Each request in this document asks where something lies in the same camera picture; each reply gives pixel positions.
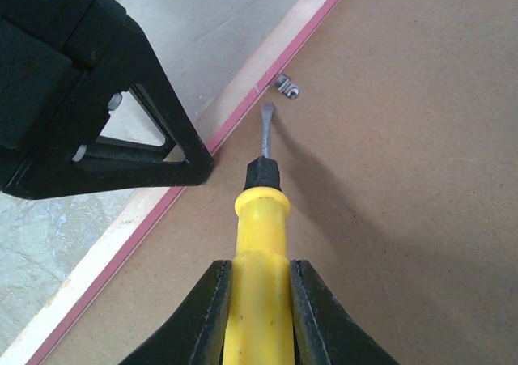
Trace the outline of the yellow handled screwdriver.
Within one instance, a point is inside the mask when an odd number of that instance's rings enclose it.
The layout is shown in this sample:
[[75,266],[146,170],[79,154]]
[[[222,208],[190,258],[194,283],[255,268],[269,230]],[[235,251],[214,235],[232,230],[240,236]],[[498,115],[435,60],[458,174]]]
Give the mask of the yellow handled screwdriver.
[[261,153],[247,166],[238,217],[236,255],[223,344],[225,364],[292,364],[295,361],[287,216],[291,205],[271,156],[274,104],[261,108]]

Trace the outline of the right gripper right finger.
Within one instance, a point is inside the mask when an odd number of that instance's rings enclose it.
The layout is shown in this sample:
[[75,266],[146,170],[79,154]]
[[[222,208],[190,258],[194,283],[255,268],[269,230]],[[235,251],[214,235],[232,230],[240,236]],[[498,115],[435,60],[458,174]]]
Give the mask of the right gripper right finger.
[[290,261],[296,364],[396,364],[362,330],[307,260]]

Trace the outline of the pink wooden picture frame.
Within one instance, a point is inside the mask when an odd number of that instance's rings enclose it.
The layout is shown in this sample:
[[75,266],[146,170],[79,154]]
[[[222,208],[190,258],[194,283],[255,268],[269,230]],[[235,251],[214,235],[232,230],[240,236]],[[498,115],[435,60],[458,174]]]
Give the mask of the pink wooden picture frame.
[[338,0],[299,0],[191,122],[116,0],[1,0],[1,190],[26,200],[136,189],[2,354],[41,363]]

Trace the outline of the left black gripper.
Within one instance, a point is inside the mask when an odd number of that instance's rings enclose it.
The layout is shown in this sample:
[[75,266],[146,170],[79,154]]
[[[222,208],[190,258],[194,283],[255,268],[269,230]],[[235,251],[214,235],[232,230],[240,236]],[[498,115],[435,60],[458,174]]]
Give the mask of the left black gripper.
[[23,199],[129,189],[128,145],[102,138],[134,82],[115,0],[1,0],[1,188]]

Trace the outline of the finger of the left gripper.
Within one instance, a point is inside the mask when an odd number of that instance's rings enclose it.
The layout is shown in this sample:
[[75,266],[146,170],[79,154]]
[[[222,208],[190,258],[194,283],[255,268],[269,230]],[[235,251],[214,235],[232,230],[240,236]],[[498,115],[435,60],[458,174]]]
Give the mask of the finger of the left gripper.
[[[143,30],[129,16],[82,23],[70,51],[90,68],[74,94],[80,126],[74,144],[85,149],[70,165],[73,194],[140,187],[200,185],[214,160],[189,120]],[[118,96],[135,98],[163,143],[102,136]]]

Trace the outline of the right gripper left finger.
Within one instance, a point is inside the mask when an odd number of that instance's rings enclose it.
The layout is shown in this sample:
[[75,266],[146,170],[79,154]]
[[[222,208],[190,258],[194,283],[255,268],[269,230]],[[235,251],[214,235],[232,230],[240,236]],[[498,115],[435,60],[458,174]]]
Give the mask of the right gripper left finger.
[[174,313],[123,365],[221,364],[231,287],[231,261],[213,261]]

